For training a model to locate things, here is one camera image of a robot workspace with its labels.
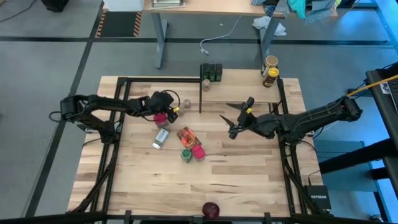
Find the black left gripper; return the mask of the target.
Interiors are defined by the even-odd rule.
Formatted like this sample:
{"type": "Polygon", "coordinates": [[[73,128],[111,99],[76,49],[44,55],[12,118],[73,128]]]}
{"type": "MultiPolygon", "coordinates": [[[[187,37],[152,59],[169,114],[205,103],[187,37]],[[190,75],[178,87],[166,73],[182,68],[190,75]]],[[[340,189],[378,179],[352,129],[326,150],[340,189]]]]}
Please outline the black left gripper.
{"type": "Polygon", "coordinates": [[[142,100],[144,108],[141,111],[141,116],[149,121],[149,119],[146,118],[147,116],[165,114],[167,120],[170,123],[174,123],[178,118],[178,114],[175,111],[176,108],[172,107],[173,102],[174,98],[167,90],[155,91],[151,97],[146,96],[142,100]]]}

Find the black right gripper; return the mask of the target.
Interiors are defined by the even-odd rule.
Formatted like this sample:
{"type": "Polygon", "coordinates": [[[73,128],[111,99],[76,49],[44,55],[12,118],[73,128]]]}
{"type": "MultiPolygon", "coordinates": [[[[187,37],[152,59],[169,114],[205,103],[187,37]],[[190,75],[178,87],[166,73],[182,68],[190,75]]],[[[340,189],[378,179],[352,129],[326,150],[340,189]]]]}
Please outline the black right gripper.
{"type": "Polygon", "coordinates": [[[257,118],[251,113],[252,111],[252,106],[254,104],[254,98],[249,97],[246,102],[243,103],[227,103],[229,107],[232,107],[236,110],[240,111],[240,114],[237,118],[238,123],[234,124],[232,121],[230,121],[228,118],[225,118],[224,116],[220,115],[220,117],[228,124],[230,127],[229,129],[229,137],[231,139],[236,139],[238,133],[249,130],[252,131],[262,137],[264,135],[257,129],[257,118]]]}

